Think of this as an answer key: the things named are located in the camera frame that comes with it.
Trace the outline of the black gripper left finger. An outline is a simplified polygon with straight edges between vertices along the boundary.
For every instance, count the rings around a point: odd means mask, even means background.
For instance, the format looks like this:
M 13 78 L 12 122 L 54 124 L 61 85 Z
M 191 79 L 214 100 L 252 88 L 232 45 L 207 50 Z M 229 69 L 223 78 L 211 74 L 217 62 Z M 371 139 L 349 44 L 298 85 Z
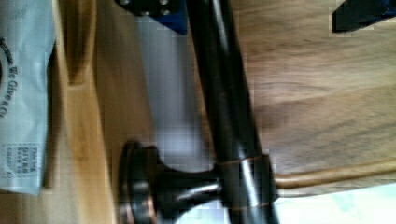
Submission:
M 136 17 L 151 17 L 159 24 L 176 32 L 186 35 L 188 19 L 185 0 L 114 0 L 120 7 L 134 14 Z

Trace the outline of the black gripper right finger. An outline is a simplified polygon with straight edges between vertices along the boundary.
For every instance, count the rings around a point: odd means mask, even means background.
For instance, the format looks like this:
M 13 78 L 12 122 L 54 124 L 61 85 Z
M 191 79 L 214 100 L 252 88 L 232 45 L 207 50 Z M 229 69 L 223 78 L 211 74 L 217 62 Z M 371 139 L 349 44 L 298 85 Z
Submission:
M 345 0 L 332 13 L 332 31 L 354 32 L 395 16 L 396 0 Z

